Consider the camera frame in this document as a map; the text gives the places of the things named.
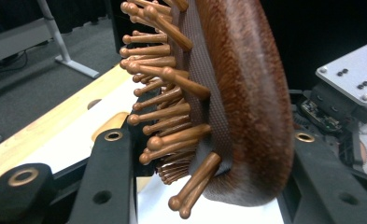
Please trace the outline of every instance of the brown textured surface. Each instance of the brown textured surface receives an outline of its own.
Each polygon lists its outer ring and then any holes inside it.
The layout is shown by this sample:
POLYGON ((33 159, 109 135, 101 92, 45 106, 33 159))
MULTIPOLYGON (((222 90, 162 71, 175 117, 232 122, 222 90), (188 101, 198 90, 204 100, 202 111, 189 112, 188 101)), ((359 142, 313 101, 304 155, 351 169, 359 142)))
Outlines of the brown textured surface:
POLYGON ((288 89, 274 39, 258 0, 197 0, 196 6, 233 143, 231 170, 211 181, 205 197, 267 203, 283 189, 293 157, 288 89))

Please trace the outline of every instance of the metal plate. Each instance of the metal plate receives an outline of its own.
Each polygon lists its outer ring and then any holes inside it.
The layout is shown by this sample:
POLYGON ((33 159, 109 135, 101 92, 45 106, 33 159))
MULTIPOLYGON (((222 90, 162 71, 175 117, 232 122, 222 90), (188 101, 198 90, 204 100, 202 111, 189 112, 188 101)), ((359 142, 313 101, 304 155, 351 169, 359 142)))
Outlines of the metal plate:
POLYGON ((367 105, 367 45, 319 67, 316 74, 357 104, 367 105))

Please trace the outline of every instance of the metal grommet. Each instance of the metal grommet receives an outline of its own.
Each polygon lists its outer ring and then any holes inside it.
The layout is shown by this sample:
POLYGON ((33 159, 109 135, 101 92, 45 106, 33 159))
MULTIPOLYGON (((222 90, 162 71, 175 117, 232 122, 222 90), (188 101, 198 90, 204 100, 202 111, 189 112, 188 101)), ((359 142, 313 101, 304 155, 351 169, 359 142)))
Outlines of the metal grommet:
POLYGON ((34 167, 29 167, 17 171, 9 180, 8 184, 11 187, 19 187, 32 182, 38 176, 38 171, 34 167))
POLYGON ((308 133, 296 133, 295 137, 302 142, 307 143, 315 142, 315 137, 308 133))
POLYGON ((123 137, 121 132, 111 132, 105 135, 105 140, 109 142, 117 141, 123 137))

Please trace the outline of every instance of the hairbrush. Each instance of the hairbrush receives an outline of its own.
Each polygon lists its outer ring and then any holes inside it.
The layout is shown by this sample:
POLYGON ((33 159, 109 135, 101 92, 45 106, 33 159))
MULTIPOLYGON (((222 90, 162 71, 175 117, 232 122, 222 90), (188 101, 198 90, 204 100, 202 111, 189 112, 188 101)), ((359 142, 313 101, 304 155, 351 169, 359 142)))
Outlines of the hairbrush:
POLYGON ((120 66, 161 93, 133 105, 128 123, 155 120, 139 160, 157 161, 163 183, 190 175, 169 207, 188 218, 201 194, 242 206, 270 202, 284 188, 293 158, 288 88, 275 41, 259 0, 128 0, 120 6, 133 31, 120 66))

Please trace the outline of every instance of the wooden surface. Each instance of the wooden surface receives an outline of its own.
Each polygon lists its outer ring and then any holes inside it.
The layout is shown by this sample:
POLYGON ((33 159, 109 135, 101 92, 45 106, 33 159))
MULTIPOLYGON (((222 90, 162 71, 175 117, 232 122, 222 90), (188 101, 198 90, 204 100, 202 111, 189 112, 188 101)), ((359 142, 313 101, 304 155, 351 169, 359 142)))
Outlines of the wooden surface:
POLYGON ((103 99, 122 84, 132 82, 130 79, 131 76, 128 73, 119 66, 115 66, 89 86, 1 143, 0 175, 23 162, 78 117, 85 114, 88 111, 89 102, 103 99))

